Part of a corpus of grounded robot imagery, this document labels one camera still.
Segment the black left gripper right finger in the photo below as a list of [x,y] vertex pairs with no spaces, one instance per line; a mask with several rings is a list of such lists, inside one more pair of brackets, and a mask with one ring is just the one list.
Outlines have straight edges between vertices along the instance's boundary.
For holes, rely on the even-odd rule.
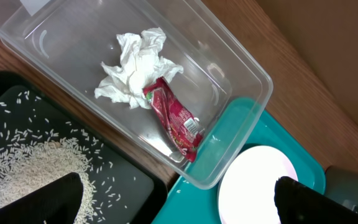
[[274,202],[281,224],[358,224],[358,213],[287,176],[276,181]]

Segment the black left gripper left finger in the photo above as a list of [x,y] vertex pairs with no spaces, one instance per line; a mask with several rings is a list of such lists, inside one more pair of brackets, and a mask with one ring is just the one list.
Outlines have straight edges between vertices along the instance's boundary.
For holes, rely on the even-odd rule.
[[83,190],[80,175],[71,172],[0,208],[0,224],[74,223]]

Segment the red snack wrapper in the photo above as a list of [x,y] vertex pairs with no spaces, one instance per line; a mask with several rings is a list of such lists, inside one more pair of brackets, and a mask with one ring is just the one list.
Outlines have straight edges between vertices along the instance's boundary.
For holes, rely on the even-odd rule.
[[194,162],[203,140],[203,128],[198,120],[179,102],[163,77],[145,87],[143,92],[171,142],[186,160]]

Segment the pink plate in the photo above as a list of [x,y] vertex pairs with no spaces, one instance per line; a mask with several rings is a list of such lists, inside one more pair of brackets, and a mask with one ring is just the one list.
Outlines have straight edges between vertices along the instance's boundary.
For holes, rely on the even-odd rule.
[[254,146],[240,153],[219,184],[218,211],[222,223],[279,224],[275,183],[281,177],[297,180],[289,158],[271,146]]

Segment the pile of white rice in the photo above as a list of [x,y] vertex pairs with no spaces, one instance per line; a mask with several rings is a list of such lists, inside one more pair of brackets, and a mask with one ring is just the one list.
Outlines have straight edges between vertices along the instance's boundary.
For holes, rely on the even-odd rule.
[[119,155],[64,115],[43,115],[42,105],[19,86],[0,97],[0,208],[74,172],[83,186],[76,223],[132,223]]

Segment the white napkin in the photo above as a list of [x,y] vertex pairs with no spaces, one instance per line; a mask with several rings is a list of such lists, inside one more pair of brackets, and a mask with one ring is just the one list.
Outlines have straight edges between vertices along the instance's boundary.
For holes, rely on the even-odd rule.
[[166,41],[161,28],[143,30],[141,34],[118,34],[116,39],[121,47],[120,64],[109,66],[101,63],[107,77],[94,90],[94,97],[109,98],[112,103],[128,103],[131,109],[151,109],[143,89],[163,77],[170,83],[184,68],[160,56]]

